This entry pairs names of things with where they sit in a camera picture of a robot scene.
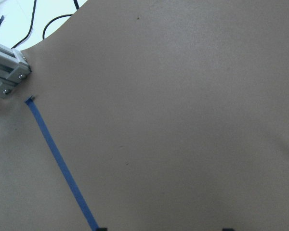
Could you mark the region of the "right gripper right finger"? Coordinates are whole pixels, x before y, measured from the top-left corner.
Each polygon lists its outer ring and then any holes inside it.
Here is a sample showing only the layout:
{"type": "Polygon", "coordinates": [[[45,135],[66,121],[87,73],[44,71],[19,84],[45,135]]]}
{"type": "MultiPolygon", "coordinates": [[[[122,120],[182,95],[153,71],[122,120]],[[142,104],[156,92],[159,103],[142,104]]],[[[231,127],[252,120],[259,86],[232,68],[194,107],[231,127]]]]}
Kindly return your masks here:
{"type": "Polygon", "coordinates": [[[234,231],[233,228],[222,228],[222,231],[234,231]]]}

